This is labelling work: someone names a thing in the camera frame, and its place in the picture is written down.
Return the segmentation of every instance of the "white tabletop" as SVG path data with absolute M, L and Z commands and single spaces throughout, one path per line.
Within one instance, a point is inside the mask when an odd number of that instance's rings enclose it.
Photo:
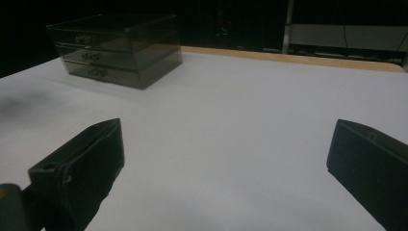
M 383 230 L 325 165 L 338 118 L 408 142 L 408 75 L 184 53 L 147 90 L 60 60 L 0 80 L 0 182 L 119 117 L 125 168 L 88 231 Z

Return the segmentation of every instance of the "screw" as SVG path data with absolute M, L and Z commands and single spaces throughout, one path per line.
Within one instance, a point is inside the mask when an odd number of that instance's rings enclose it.
M 0 199 L 6 195 L 6 191 L 0 188 Z

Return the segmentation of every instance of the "drawer handle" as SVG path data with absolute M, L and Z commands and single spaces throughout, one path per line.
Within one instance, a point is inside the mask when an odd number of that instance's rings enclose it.
M 108 74 L 108 70 L 95 68 L 93 70 L 88 71 L 88 74 L 91 76 L 104 77 L 106 74 Z
M 81 44 L 90 44 L 91 42 L 96 41 L 96 36 L 80 35 L 75 38 L 75 41 Z
M 101 53 L 87 53 L 82 55 L 82 59 L 88 61 L 88 60 L 92 60 L 92 61 L 98 61 L 102 58 L 102 54 Z

